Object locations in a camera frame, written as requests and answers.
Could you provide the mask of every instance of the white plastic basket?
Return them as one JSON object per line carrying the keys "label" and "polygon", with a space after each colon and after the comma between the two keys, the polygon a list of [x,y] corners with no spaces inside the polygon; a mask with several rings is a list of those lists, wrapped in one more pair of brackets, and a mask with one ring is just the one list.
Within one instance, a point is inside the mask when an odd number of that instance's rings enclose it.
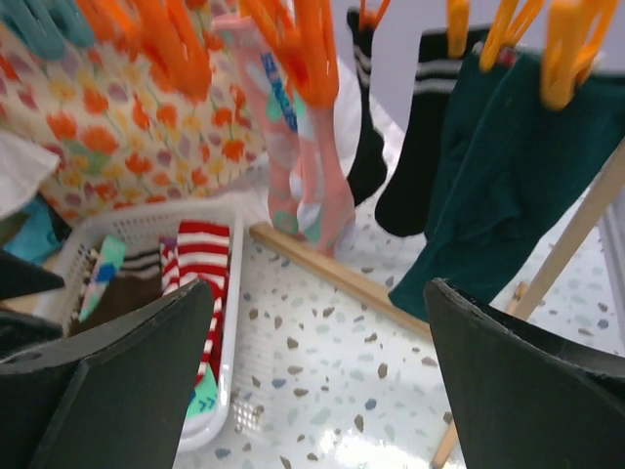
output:
{"label": "white plastic basket", "polygon": [[238,295],[243,250],[243,218],[236,206],[222,200],[185,200],[131,207],[87,219],[65,243],[54,272],[66,287],[42,295],[33,314],[69,327],[71,311],[80,294],[89,250],[114,235],[129,247],[157,247],[162,236],[175,236],[183,220],[202,220],[230,226],[229,290],[224,322],[224,342],[215,410],[188,418],[178,451],[191,451],[210,442],[224,426],[229,411],[234,340],[238,316]]}

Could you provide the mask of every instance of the black sock with white stripes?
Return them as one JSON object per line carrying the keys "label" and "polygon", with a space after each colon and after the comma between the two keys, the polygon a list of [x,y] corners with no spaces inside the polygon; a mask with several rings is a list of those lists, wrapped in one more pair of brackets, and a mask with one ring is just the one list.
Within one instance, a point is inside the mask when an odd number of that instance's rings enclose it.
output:
{"label": "black sock with white stripes", "polygon": [[358,8],[348,9],[348,26],[354,40],[354,59],[358,85],[360,86],[360,137],[355,151],[355,160],[348,175],[348,183],[354,196],[355,206],[359,206],[384,184],[387,179],[387,165],[382,157],[384,139],[373,126],[369,109],[369,81],[371,76],[371,44],[374,29],[367,26],[358,28]]}
{"label": "black sock with white stripes", "polygon": [[[465,56],[488,33],[488,26],[472,28]],[[447,56],[445,30],[426,31],[419,45],[412,107],[397,168],[375,207],[375,219],[388,233],[422,233],[440,156],[440,132],[449,96],[464,57]]]}

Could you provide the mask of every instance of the teal clothespin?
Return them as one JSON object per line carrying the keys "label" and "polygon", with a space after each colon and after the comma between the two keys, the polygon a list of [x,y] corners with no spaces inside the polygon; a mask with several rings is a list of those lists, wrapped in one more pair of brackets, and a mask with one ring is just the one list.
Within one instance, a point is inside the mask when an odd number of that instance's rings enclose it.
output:
{"label": "teal clothespin", "polygon": [[0,0],[2,21],[35,56],[58,61],[65,54],[59,29],[41,0]]}
{"label": "teal clothespin", "polygon": [[93,29],[74,0],[44,0],[44,4],[69,42],[80,48],[92,47],[96,43]]}

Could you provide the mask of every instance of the teal sock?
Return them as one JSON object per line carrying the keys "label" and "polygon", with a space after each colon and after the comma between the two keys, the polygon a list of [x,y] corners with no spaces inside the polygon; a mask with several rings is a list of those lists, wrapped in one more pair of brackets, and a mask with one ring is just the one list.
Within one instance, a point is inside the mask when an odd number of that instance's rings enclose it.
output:
{"label": "teal sock", "polygon": [[[442,159],[460,167],[439,167],[456,174],[441,175],[453,184],[436,230],[389,295],[421,320],[428,320],[423,288],[435,277],[492,301],[625,136],[625,77],[594,74],[567,108],[553,112],[540,102],[538,57],[519,54],[510,69],[497,65],[488,74],[478,61],[466,59],[466,86],[459,79],[445,118]],[[484,109],[472,108],[477,90],[490,96],[481,99]],[[473,131],[465,125],[476,120]]]}

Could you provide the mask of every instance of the orange clothespin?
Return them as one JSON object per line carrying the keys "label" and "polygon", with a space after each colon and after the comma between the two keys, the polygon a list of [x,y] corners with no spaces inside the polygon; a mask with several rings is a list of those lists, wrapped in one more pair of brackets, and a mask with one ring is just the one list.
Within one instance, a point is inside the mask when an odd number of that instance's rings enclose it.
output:
{"label": "orange clothespin", "polygon": [[183,0],[132,0],[141,24],[142,53],[160,66],[178,91],[203,101],[211,85],[209,57]]}
{"label": "orange clothespin", "polygon": [[284,72],[293,83],[299,83],[298,92],[308,83],[308,71],[300,53],[301,38],[290,12],[280,0],[239,0],[242,16],[250,16],[265,41],[273,50]]}
{"label": "orange clothespin", "polygon": [[[618,0],[554,0],[549,9],[547,43],[543,53],[540,93],[553,110],[566,107],[575,86],[586,81],[612,22]],[[593,23],[595,32],[586,42]]]}
{"label": "orange clothespin", "polygon": [[447,0],[447,55],[462,57],[469,34],[469,0]]}
{"label": "orange clothespin", "polygon": [[377,10],[370,10],[367,8],[367,1],[360,0],[360,15],[358,20],[358,28],[364,29],[369,26],[371,29],[375,29],[380,24],[382,17],[387,13],[391,0],[382,0],[382,4]]}
{"label": "orange clothespin", "polygon": [[76,4],[94,30],[99,41],[111,41],[116,38],[113,21],[100,4],[100,0],[76,0]]}
{"label": "orange clothespin", "polygon": [[297,21],[280,0],[240,0],[278,58],[289,82],[314,106],[331,106],[338,69],[327,0],[295,0]]}
{"label": "orange clothespin", "polygon": [[502,0],[497,15],[488,32],[486,43],[479,57],[479,68],[490,71],[503,46],[515,46],[543,8],[545,0],[527,0],[513,20],[519,0]]}
{"label": "orange clothespin", "polygon": [[294,3],[301,37],[300,54],[310,71],[306,96],[300,95],[310,105],[332,107],[339,94],[339,72],[329,0],[295,0]]}

